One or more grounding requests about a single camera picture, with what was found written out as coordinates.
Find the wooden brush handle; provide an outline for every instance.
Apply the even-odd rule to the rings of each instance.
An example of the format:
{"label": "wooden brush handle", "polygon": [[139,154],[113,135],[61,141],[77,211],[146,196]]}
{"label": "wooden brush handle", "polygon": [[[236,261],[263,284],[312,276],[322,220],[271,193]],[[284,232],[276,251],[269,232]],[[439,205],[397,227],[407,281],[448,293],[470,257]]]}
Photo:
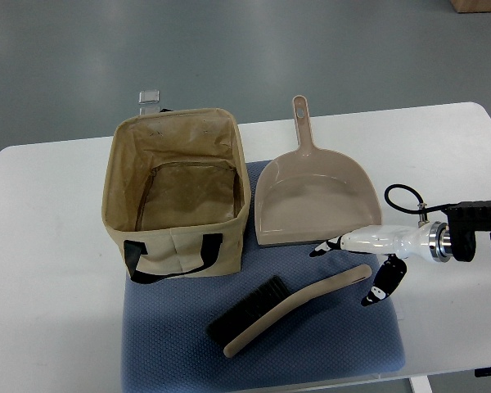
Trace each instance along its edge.
{"label": "wooden brush handle", "polygon": [[247,344],[252,342],[260,333],[273,325],[278,319],[290,313],[293,309],[300,307],[315,297],[326,295],[348,285],[355,284],[371,277],[372,270],[366,264],[361,264],[356,268],[346,270],[329,278],[315,282],[307,287],[300,289],[290,295],[281,303],[273,307],[260,319],[249,326],[244,332],[240,333],[234,340],[225,346],[223,354],[232,358]]}

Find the white table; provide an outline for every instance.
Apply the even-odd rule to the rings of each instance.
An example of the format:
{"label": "white table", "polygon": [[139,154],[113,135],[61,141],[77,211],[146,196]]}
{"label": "white table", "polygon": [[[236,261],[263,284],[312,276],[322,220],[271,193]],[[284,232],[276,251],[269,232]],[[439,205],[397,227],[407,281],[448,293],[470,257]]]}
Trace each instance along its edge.
{"label": "white table", "polygon": [[[491,119],[473,103],[312,118],[315,143],[368,173],[385,224],[417,217],[383,202],[406,183],[433,206],[491,200]],[[297,146],[293,120],[241,124],[247,161]],[[111,138],[0,153],[0,392],[120,391],[124,264],[101,222]],[[410,196],[393,194],[399,204]],[[442,213],[431,221],[445,219]],[[489,235],[473,262],[411,258],[393,294],[405,367],[339,385],[491,366]]]}

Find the black bristles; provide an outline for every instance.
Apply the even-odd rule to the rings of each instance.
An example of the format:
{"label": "black bristles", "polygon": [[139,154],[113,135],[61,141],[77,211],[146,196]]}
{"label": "black bristles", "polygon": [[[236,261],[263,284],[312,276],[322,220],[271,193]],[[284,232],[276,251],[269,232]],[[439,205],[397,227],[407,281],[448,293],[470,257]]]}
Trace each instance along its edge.
{"label": "black bristles", "polygon": [[215,319],[206,332],[214,342],[224,347],[290,294],[284,282],[273,276]]}

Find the fabric storage basket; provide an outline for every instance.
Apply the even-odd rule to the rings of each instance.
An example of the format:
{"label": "fabric storage basket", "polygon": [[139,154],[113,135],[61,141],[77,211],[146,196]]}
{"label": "fabric storage basket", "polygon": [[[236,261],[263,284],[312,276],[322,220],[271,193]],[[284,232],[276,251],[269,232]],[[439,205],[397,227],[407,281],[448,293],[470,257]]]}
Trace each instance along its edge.
{"label": "fabric storage basket", "polygon": [[138,116],[116,129],[101,214],[134,282],[238,272],[250,199],[227,111]]}

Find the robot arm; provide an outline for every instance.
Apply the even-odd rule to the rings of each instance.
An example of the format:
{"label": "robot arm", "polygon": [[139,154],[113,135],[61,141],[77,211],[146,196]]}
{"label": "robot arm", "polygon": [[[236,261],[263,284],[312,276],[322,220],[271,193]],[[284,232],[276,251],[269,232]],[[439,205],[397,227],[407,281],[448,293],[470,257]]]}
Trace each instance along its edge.
{"label": "robot arm", "polygon": [[[391,202],[389,191],[393,188],[413,192],[419,200],[419,209],[407,210]],[[426,209],[420,195],[401,184],[389,186],[385,190],[385,200],[404,213],[419,214],[419,228],[369,225],[330,239],[309,254],[316,257],[328,251],[347,250],[387,255],[388,260],[377,272],[373,287],[362,300],[362,305],[372,305],[390,296],[407,271],[402,259],[416,255],[431,262],[447,262],[451,257],[461,262],[471,262],[475,256],[475,231],[490,232],[491,238],[491,201],[460,202]],[[447,223],[429,223],[427,213],[436,210],[447,215]]]}

